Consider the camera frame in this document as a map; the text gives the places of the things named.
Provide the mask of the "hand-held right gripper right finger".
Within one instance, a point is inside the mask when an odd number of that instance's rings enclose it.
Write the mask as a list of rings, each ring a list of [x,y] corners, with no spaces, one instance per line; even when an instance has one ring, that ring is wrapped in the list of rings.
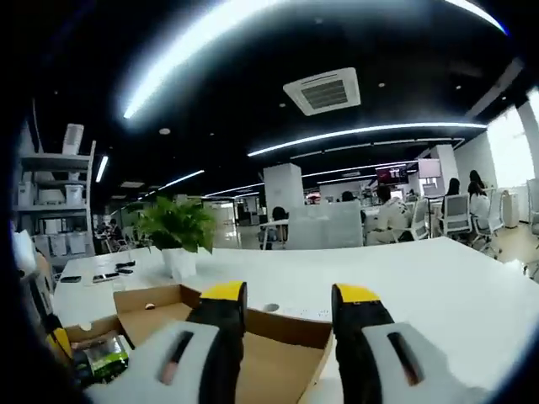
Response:
[[[332,327],[345,403],[481,403],[488,391],[458,380],[446,355],[380,297],[332,286]]]

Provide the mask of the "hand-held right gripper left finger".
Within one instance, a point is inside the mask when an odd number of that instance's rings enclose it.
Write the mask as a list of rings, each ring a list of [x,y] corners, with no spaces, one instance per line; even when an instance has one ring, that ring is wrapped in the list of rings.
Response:
[[[243,361],[247,285],[217,284],[182,321],[132,352],[108,384],[86,390],[93,403],[233,403]]]

